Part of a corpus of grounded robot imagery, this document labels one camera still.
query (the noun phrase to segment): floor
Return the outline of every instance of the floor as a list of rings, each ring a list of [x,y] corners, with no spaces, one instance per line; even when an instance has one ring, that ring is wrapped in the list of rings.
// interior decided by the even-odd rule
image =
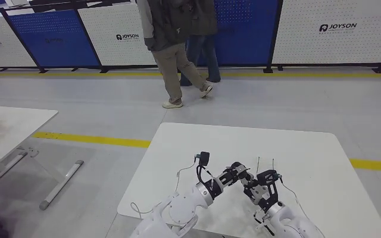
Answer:
[[[234,77],[243,71],[223,70],[211,97],[199,99],[187,87],[185,106],[171,110],[161,108],[167,95],[158,76],[6,72],[0,73],[0,106],[60,112],[43,131],[142,140],[151,140],[162,122],[323,131],[338,137],[348,158],[381,160],[381,76],[361,77],[373,73],[366,68],[291,68],[277,77]],[[139,221],[117,215],[117,206],[145,149],[36,138],[29,143],[62,172],[78,159],[85,165],[46,211],[38,205],[55,182],[33,161],[21,160],[1,178],[0,220],[12,238],[129,236]],[[356,172],[381,214],[381,171]],[[221,236],[193,231],[188,237]]]

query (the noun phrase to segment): yellow floor line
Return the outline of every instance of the yellow floor line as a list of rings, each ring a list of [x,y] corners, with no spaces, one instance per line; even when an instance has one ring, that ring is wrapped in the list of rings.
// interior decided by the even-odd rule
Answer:
[[[381,170],[381,161],[373,161],[366,159],[350,159],[354,168],[362,168],[365,170]]]
[[[323,78],[381,78],[381,74],[376,73],[244,73],[244,72],[230,72],[221,75],[223,77],[323,77]],[[159,77],[158,72],[109,72],[106,74],[99,73],[50,73],[45,74],[35,73],[0,73],[0,77],[20,77],[20,76],[33,76],[33,77],[118,77],[118,76],[136,76],[136,77]]]
[[[84,143],[97,143],[106,145],[120,145],[129,147],[148,148],[150,141],[148,140],[134,140],[134,139],[121,139],[102,136],[82,136],[79,134],[63,134],[51,132],[37,132],[33,135],[34,138],[53,139],[53,140],[68,140],[74,142]],[[362,168],[365,170],[380,170],[381,161],[372,161],[366,159],[349,159],[354,168]]]
[[[106,145],[121,145],[130,147],[148,148],[150,141],[148,140],[134,140],[134,139],[120,139],[102,136],[82,136],[79,134],[62,134],[51,132],[37,132],[33,135],[35,138],[53,139],[53,140],[69,140],[74,142],[97,143]]]

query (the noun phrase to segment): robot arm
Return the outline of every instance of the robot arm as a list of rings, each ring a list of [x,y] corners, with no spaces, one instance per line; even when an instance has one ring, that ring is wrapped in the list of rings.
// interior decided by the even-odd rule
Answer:
[[[152,209],[152,212],[135,228],[130,238],[180,238],[183,237],[198,220],[196,207],[207,209],[213,204],[214,199],[223,193],[223,189],[236,183],[246,176],[247,168],[242,164],[236,164],[224,170],[216,178],[206,182],[202,181],[201,170],[209,161],[209,153],[201,152],[197,166],[199,183],[184,195],[175,192]],[[181,229],[170,228],[164,221],[162,213],[169,207],[169,215],[174,223]]]
[[[296,216],[290,207],[278,200],[275,182],[282,176],[275,170],[267,170],[257,175],[250,173],[241,179],[246,194],[254,205],[260,206],[265,212],[263,222],[269,220],[279,238],[318,238],[321,237],[318,228],[307,218]]]

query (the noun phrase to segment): beige pants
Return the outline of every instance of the beige pants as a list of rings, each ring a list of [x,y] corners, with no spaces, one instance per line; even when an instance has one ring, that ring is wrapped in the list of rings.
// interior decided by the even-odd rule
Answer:
[[[185,53],[185,43],[173,45],[162,51],[152,52],[161,74],[163,75],[165,89],[169,94],[169,102],[181,104],[180,80],[177,75],[179,69],[189,81],[200,91],[205,91],[208,84],[198,73],[197,68],[189,62]]]

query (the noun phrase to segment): white sneaker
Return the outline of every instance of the white sneaker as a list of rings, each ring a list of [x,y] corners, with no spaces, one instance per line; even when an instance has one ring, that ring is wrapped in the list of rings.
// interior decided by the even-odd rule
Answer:
[[[210,91],[212,91],[213,87],[212,86],[208,86],[207,89],[205,91],[202,91],[201,94],[200,94],[200,98],[204,98],[206,97]]]
[[[170,102],[165,102],[162,104],[162,106],[163,108],[171,109],[171,108],[180,108],[184,105],[183,103],[176,105],[176,104],[171,104]]]

